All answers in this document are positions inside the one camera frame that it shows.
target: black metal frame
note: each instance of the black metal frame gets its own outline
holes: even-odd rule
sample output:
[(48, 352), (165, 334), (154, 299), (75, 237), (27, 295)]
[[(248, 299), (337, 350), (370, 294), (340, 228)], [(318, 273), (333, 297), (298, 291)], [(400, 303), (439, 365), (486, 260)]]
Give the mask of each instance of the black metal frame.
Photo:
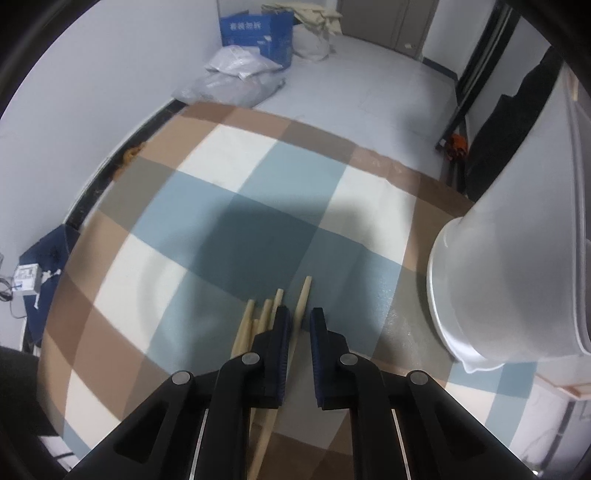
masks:
[[(480, 47), (482, 49), (482, 54), (485, 54), (484, 50), (489, 40), (493, 41), (493, 46), (487, 53), (488, 58), (482, 65), (481, 71), (476, 72), (475, 77), (472, 79), (471, 85), (467, 85), (467, 83), (474, 72), (467, 71), (466, 75), (462, 75), (462, 78), (460, 79), (460, 83), (462, 84), (462, 89), (460, 90), (462, 94), (461, 98), (458, 98), (458, 106), (441, 134), (440, 139), (436, 144), (436, 148), (439, 149), (443, 147), (460, 123), (463, 122), (464, 117), (480, 95), (486, 82), (488, 82), (492, 72), (495, 70), (496, 65), (499, 63), (520, 18), (521, 16), (519, 13), (506, 5), (501, 8), (500, 12), (494, 11), (491, 14), (490, 20), (494, 23), (489, 21), (489, 24), (487, 24), (485, 32), (477, 45), (477, 50)], [(470, 59), (470, 63), (473, 63), (473, 65), (477, 62), (478, 59), (474, 58), (474, 56)]]
[[(589, 13), (586, 3), (576, 0), (562, 0), (560, 2), (505, 0), (505, 3), (514, 9), (509, 24), (499, 38), (493, 54), (470, 93), (467, 95), (462, 93), (459, 96), (460, 105), (441, 134), (436, 148), (442, 147), (441, 143), (449, 139), (482, 91), (498, 60), (501, 58), (520, 17), (524, 17), (550, 42), (574, 71), (583, 87), (588, 92), (591, 92), (591, 35), (589, 34)], [(492, 35), (493, 24), (491, 22), (499, 21), (499, 19), (498, 10), (494, 9), (481, 41), (470, 58), (469, 66), (477, 61), (477, 55), (479, 52), (482, 54), (489, 36)], [(461, 93), (466, 87), (466, 81), (465, 76), (460, 78), (457, 86), (458, 92)]]
[(407, 468), (415, 480), (535, 478), (425, 372), (394, 375), (350, 353), (322, 309), (312, 310), (310, 342), (319, 407), (351, 413), (356, 480), (405, 479)]
[[(252, 352), (218, 372), (174, 374), (66, 480), (243, 480), (251, 408), (282, 403), (290, 326), (281, 306)], [(319, 407), (350, 411), (356, 480), (535, 478), (425, 372), (382, 372), (349, 352), (322, 309), (311, 313), (310, 341)]]
[(177, 372), (84, 457), (67, 480), (245, 477), (251, 408), (283, 402), (291, 318), (280, 306), (252, 350), (217, 372)]

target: floor tile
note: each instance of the floor tile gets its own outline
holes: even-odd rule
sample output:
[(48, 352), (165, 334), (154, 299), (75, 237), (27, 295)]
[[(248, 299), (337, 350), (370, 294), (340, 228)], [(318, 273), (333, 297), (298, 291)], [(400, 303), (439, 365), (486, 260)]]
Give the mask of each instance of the floor tile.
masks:
[(399, 274), (397, 263), (319, 229), (285, 293), (285, 304), (295, 306), (304, 278), (311, 275), (308, 310), (322, 307), (328, 328), (345, 335), (351, 350), (371, 356)]
[(165, 165), (135, 157), (100, 204), (100, 211), (130, 232), (172, 173)]
[(383, 179), (387, 179), (392, 166), (392, 160), (374, 152), (373, 150), (356, 147), (351, 155), (349, 165)]
[(421, 176), (417, 196), (454, 218), (464, 216), (474, 205), (464, 195), (451, 190), (444, 183), (426, 176)]
[(76, 242), (65, 270), (89, 301), (94, 301), (127, 235), (127, 230), (97, 211)]
[(425, 174), (418, 170), (413, 170), (406, 165), (403, 165), (397, 160), (392, 160), (388, 170), (388, 183), (395, 187), (404, 190), (410, 195), (418, 197), (418, 191), (421, 185), (421, 179)]
[(146, 398), (148, 398), (170, 375), (147, 356), (144, 357), (135, 379), (134, 387), (129, 393), (125, 405), (124, 416), (133, 412)]
[(505, 364), (497, 392), (511, 397), (528, 398), (537, 367), (536, 362)]
[(300, 331), (285, 386), (285, 400), (275, 422), (275, 432), (327, 449), (346, 413), (346, 410), (323, 411), (318, 408), (314, 393), (310, 334)]
[(174, 170), (216, 126), (207, 120), (177, 115), (150, 139), (141, 156)]
[(429, 255), (435, 239), (452, 218), (439, 208), (417, 199), (402, 264), (409, 270), (426, 275)]
[(66, 413), (66, 397), (72, 366), (63, 356), (61, 350), (50, 335), (43, 337), (43, 355), (39, 360), (37, 381), (39, 390), (43, 391), (43, 399), (48, 399), (59, 413), (61, 420), (53, 426), (62, 425)]
[(276, 142), (271, 137), (218, 125), (178, 170), (237, 192)]
[(185, 273), (185, 268), (130, 235), (105, 277), (95, 307), (146, 352)]
[(92, 308), (67, 274), (61, 276), (47, 317), (46, 336), (51, 336), (69, 365), (74, 357)]
[(96, 398), (75, 372), (72, 372), (68, 387), (66, 421), (91, 449), (119, 424), (119, 420)]
[(222, 103), (197, 102), (194, 105), (188, 106), (182, 114), (189, 118), (199, 118), (220, 124), (235, 108), (235, 106), (224, 105)]
[(356, 145), (346, 138), (338, 137), (310, 125), (292, 122), (281, 136), (281, 141), (296, 145), (325, 157), (348, 164)]
[(402, 268), (373, 358), (392, 367), (425, 370), (447, 381), (453, 358), (442, 345), (427, 302), (427, 279)]
[(84, 458), (90, 452), (90, 447), (78, 436), (68, 422), (64, 425), (63, 437), (64, 442), (79, 459)]
[(317, 227), (236, 194), (190, 270), (241, 299), (273, 298), (293, 278)]
[(277, 480), (277, 472), (282, 480), (311, 478), (325, 454), (323, 449), (273, 433), (258, 479)]
[(281, 138), (291, 120), (248, 108), (236, 108), (223, 122), (231, 127), (243, 128), (271, 138)]
[(146, 208), (133, 234), (189, 268), (234, 195), (191, 175), (175, 172)]
[(453, 81), (387, 48), (345, 36), (333, 43), (335, 53), (322, 62), (294, 59), (285, 87), (256, 109), (313, 125), (438, 179), (443, 156), (434, 146), (456, 106)]
[(495, 396), (485, 426), (506, 447), (511, 445), (526, 402), (526, 398), (510, 397), (503, 394)]
[(347, 167), (320, 227), (399, 264), (404, 258), (415, 197), (385, 179)]
[(118, 419), (144, 359), (96, 309), (90, 312), (74, 361), (76, 374)]
[(310, 480), (324, 480), (326, 478), (353, 480), (354, 477), (353, 456), (328, 450)]
[[(68, 374), (68, 377), (66, 379), (66, 385), (63, 390), (64, 393), (62, 394), (62, 396), (64, 397), (63, 405), (62, 405), (63, 411), (65, 411), (65, 409), (66, 409), (65, 396), (66, 396), (69, 381), (70, 381), (70, 375)], [(37, 399), (37, 402), (39, 403), (39, 405), (41, 406), (41, 408), (43, 409), (43, 412), (45, 413), (47, 420), (49, 420), (49, 422), (51, 423), (51, 426), (53, 427), (55, 432), (60, 437), (63, 437), (64, 424), (65, 424), (64, 414), (62, 412), (60, 412), (58, 410), (58, 408), (55, 406), (55, 404), (53, 403), (53, 398), (51, 397), (51, 394), (49, 394), (47, 392), (46, 385), (44, 385), (42, 383), (39, 383), (37, 385), (36, 399)]]
[(445, 390), (483, 425), (495, 400), (495, 394), (484, 390), (447, 383)]
[(339, 429), (335, 434), (332, 442), (330, 442), (329, 449), (333, 452), (343, 453), (345, 455), (353, 455), (353, 442), (351, 437), (351, 416), (347, 412), (343, 423), (340, 424)]
[(172, 374), (201, 375), (230, 358), (246, 302), (188, 272), (166, 308), (147, 352)]
[(390, 75), (369, 92), (361, 108), (389, 119), (394, 127), (436, 141), (434, 137), (443, 132), (457, 105), (453, 81), (413, 67), (391, 69)]
[(318, 225), (345, 166), (332, 158), (278, 142), (240, 194)]
[(468, 374), (464, 370), (462, 364), (454, 363), (447, 381), (457, 385), (464, 385), (465, 387), (477, 388), (479, 390), (495, 393), (499, 387), (502, 373), (503, 367), (489, 372), (474, 372)]

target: wooden stick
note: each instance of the wooden stick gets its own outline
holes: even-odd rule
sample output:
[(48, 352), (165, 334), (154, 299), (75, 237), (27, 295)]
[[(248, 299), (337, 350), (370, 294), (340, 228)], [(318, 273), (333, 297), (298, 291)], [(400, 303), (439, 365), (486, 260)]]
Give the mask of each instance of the wooden stick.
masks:
[(251, 329), (251, 343), (249, 343), (249, 345), (251, 346), (251, 350), (252, 350), (252, 343), (255, 341), (255, 336), (256, 336), (256, 330), (257, 330), (257, 326), (258, 326), (258, 320), (259, 319), (254, 319), (252, 321), (252, 329)]
[(242, 316), (242, 321), (240, 322), (240, 326), (238, 327), (238, 332), (236, 333), (236, 338), (234, 339), (234, 345), (232, 346), (232, 353), (230, 358), (234, 358), (235, 356), (242, 355), (243, 353), (248, 352), (250, 347), (251, 340), (251, 330), (252, 330), (252, 312), (255, 309), (255, 301), (248, 300), (246, 303), (246, 308), (244, 309), (244, 315)]
[(304, 286), (301, 288), (300, 298), (297, 301), (294, 311), (294, 324), (291, 331), (290, 349), (287, 354), (287, 372), (289, 374), (291, 360), (296, 351), (297, 339), (300, 335), (301, 321), (304, 319), (306, 313), (306, 304), (308, 303), (308, 296), (310, 295), (310, 286), (312, 285), (312, 277), (306, 277)]
[(252, 335), (251, 335), (251, 347), (252, 343), (255, 341), (255, 337), (264, 331), (267, 330), (267, 325), (269, 324), (269, 317), (271, 316), (271, 308), (273, 307), (273, 301), (266, 299), (265, 303), (262, 305), (261, 311), (261, 318), (258, 320), (252, 321)]
[(270, 328), (273, 328), (273, 323), (275, 323), (275, 314), (277, 313), (277, 307), (281, 305), (283, 301), (283, 290), (278, 288), (277, 292), (275, 293), (275, 299), (273, 300), (273, 309), (271, 310), (271, 321), (269, 324), (271, 325)]
[[(301, 321), (306, 312), (306, 303), (308, 302), (308, 296), (310, 295), (310, 285), (312, 283), (312, 277), (306, 277), (304, 286), (301, 289), (300, 299), (297, 302), (294, 312), (294, 324), (291, 332), (290, 346), (287, 354), (287, 372), (289, 373), (291, 359), (293, 358), (294, 351), (296, 350), (297, 338), (300, 334)], [(275, 419), (277, 418), (278, 410), (267, 410), (265, 415), (265, 421), (263, 422), (261, 435), (255, 446), (255, 453), (252, 457), (252, 463), (248, 469), (247, 480), (256, 480), (259, 472), (261, 471), (262, 461), (265, 457), (267, 447), (269, 446), (269, 440), (271, 440), (271, 434), (275, 426)]]
[[(266, 331), (267, 329), (267, 324), (269, 323), (269, 318), (271, 317), (271, 309), (273, 307), (273, 301), (266, 299), (265, 303), (262, 306), (262, 312), (261, 312), (261, 318), (258, 319), (258, 322), (256, 323), (256, 328), (253, 328), (253, 332), (252, 332), (252, 341), (251, 341), (251, 346), (252, 346), (252, 342), (254, 341), (254, 338), (256, 335), (258, 335), (259, 333), (262, 333), (264, 331)], [(252, 428), (252, 422), (255, 419), (255, 408), (251, 408), (251, 423), (249, 426), (248, 431), (250, 432), (250, 429)]]

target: cable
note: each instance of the cable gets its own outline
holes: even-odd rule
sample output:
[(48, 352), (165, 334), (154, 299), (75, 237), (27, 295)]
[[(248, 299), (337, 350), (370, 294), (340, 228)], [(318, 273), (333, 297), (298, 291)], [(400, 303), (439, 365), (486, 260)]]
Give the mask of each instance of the cable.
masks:
[(62, 458), (66, 458), (66, 457), (71, 457), (74, 455), (74, 452), (67, 452), (67, 453), (62, 453), (61, 455), (55, 455), (55, 459), (56, 460), (60, 460)]
[(11, 301), (12, 300), (12, 285), (6, 280), (6, 278), (0, 277), (0, 283), (6, 288), (0, 291), (0, 301)]
[(21, 320), (23, 318), (26, 318), (27, 315), (17, 317), (16, 315), (14, 315), (14, 312), (12, 311), (12, 301), (14, 299), (14, 295), (12, 293), (12, 282), (9, 282), (6, 278), (0, 277), (0, 284), (4, 285), (6, 287), (4, 290), (0, 290), (0, 301), (8, 302), (8, 305), (10, 308), (10, 315), (12, 315), (12, 318), (17, 319), (17, 320)]

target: white wall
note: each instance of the white wall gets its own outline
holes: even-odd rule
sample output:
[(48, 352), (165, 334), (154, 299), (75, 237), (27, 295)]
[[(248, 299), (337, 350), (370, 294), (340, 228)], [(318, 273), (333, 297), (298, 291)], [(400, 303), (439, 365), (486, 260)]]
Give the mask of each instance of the white wall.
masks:
[(495, 0), (439, 0), (423, 56), (462, 76)]
[[(305, 3), (317, 4), (326, 6), (326, 1), (329, 2), (329, 8), (336, 8), (336, 0), (306, 0)], [(250, 13), (256, 15), (261, 13), (261, 5), (272, 4), (272, 0), (218, 0), (220, 17), (227, 17), (238, 12), (248, 10)]]
[(558, 448), (545, 470), (547, 478), (570, 478), (575, 466), (591, 443), (591, 420), (589, 402), (574, 404), (570, 421), (558, 444)]
[(519, 460), (539, 466), (558, 433), (569, 398), (544, 381), (534, 377), (530, 396), (510, 450)]
[(559, 387), (591, 383), (591, 356), (565, 356), (538, 363), (538, 373)]
[[(215, 0), (102, 0), (51, 45), (0, 119), (4, 275), (219, 46)], [(19, 330), (0, 304), (0, 344)]]
[(466, 115), (470, 142), (495, 109), (501, 95), (517, 93), (523, 77), (540, 62), (549, 46), (527, 20), (519, 20), (499, 63)]

